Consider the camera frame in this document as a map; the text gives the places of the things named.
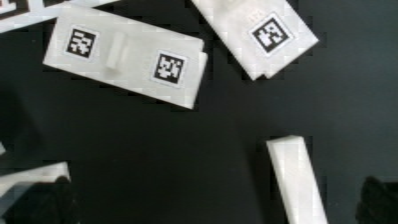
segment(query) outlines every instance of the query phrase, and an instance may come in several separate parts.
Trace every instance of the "black and white square pattern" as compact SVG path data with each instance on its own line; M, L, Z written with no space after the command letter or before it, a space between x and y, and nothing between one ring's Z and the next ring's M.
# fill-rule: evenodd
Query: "black and white square pattern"
M66 53L84 60L90 60L93 57L98 37L98 32L79 26L74 26L66 45Z
M31 12L29 0L0 0L0 20Z
M262 49L265 50L267 56L271 56L276 50L283 48L294 39L294 35L290 34L290 30L278 18L276 13L273 13L251 30L251 36Z
M153 81L173 87L180 87L187 58L168 51L159 52Z

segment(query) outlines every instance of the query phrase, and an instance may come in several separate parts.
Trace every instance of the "white card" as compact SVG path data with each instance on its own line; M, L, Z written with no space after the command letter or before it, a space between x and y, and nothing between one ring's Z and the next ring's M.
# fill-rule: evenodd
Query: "white card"
M74 4L63 11L45 64L194 108L203 40Z
M305 138L267 141L271 159L292 224L328 224Z
M248 74L271 78L319 39L287 0L193 0Z
M72 0L75 4L95 7L120 0ZM0 0L0 33L54 19L66 0Z

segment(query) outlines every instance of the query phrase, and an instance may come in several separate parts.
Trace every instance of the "black background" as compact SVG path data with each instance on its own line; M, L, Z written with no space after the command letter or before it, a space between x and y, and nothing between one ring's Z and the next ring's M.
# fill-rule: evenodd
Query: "black background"
M70 161L82 223L285 223L264 141L306 136L329 222L398 180L398 2L292 0L320 44L253 82L191 1L100 9L200 37L196 110L43 65L54 20L0 35L2 173Z

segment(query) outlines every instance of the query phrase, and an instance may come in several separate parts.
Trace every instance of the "dark surface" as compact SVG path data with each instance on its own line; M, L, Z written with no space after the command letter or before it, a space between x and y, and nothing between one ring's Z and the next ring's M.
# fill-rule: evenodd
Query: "dark surface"
M361 224L398 223L397 183L384 183L368 177L361 190L356 218Z
M264 140L306 136L331 224L365 177L398 180L398 2L292 1L320 44L253 82L191 1L100 7L207 40L187 111L43 65L54 21L0 35L6 168L70 161L82 223L285 223Z

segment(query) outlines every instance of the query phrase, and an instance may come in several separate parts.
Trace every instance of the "paper card with marker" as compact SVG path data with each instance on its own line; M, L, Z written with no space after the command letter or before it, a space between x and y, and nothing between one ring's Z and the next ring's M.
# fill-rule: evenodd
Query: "paper card with marker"
M248 74L271 78L319 42L287 0L193 0Z
M45 64L193 109L209 59L203 45L201 39L70 4Z
M54 19L68 2L95 7L118 0L0 0L0 33Z

